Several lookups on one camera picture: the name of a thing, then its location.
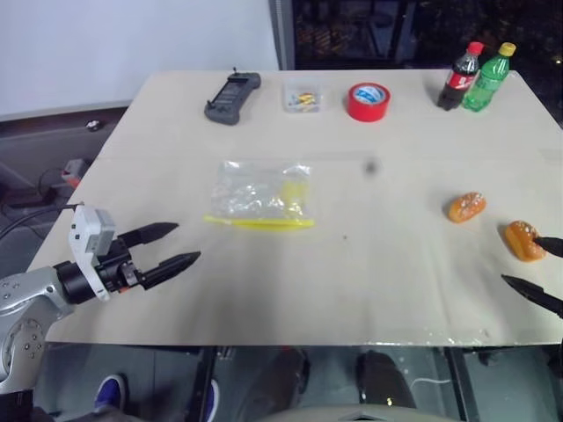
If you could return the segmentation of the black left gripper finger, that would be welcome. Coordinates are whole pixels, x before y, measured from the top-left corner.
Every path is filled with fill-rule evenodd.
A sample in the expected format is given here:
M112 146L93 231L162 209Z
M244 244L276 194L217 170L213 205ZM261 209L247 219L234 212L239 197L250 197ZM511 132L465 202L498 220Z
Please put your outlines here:
M175 222L155 222L120 234L118 235L118 238L126 246L150 244L166 236L178 226L179 225Z
M139 284L145 290L158 286L184 272L187 268L192 266L200 256L200 251L194 251L168 258L159 263L157 267L142 273L140 275Z

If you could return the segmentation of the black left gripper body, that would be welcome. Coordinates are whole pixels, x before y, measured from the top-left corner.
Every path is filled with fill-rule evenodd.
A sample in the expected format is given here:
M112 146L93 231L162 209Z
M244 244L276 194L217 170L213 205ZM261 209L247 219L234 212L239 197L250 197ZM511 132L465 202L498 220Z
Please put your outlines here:
M95 270L109 293L122 292L146 281L144 274L133 263L130 248L142 244L139 238L118 236L109 247L108 253L98 256Z

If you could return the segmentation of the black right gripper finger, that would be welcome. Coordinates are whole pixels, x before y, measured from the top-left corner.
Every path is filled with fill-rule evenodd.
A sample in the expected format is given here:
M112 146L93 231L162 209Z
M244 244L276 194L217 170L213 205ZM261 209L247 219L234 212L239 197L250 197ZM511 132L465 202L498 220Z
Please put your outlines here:
M528 301L549 310L558 317L563 317L563 301L553 295L547 294L540 286L514 276L503 274L501 276L519 295Z
M563 240L561 238L538 236L533 239L533 242L548 253L563 257Z

